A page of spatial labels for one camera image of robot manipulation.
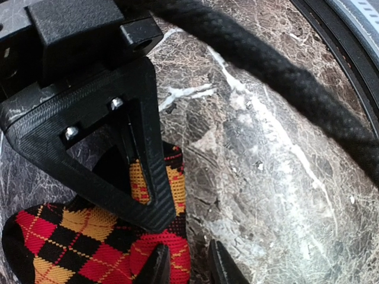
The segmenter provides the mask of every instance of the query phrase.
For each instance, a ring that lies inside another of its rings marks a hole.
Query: marble surface
[[[348,80],[288,0],[204,1],[310,69],[366,122]],[[159,22],[162,133],[184,149],[193,283],[224,242],[253,284],[379,283],[379,194],[352,160],[275,92],[185,32]],[[97,133],[72,150],[93,166]],[[0,136],[0,228],[23,208],[73,193]],[[0,253],[0,283],[18,283]]]

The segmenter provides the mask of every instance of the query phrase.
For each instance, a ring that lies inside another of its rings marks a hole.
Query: red and yellow checkered fabric
[[[167,230],[148,234],[78,196],[68,205],[44,204],[26,209],[8,220],[2,240],[5,255],[20,281],[133,283],[154,248],[166,244],[171,252],[171,283],[188,283],[190,252],[181,150],[171,147],[165,160],[176,208],[176,219]],[[144,204],[149,201],[138,162],[130,166],[130,185],[133,198]]]

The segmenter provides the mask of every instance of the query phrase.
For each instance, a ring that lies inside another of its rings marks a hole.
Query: cable
[[[315,77],[230,17],[196,0],[128,0],[207,43],[228,62],[282,95],[337,141],[379,186],[379,142]]]

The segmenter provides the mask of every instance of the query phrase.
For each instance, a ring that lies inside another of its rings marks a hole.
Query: silver screw
[[[124,104],[124,101],[120,98],[114,98],[111,101],[111,109],[115,111],[116,109],[119,109]]]
[[[65,131],[65,137],[68,140],[73,139],[75,136],[77,136],[79,133],[79,128],[76,126],[70,126]]]

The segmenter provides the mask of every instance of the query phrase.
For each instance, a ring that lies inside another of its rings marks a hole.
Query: black rubber strip
[[[348,77],[379,137],[379,70],[342,18],[325,1],[290,0],[316,30]]]

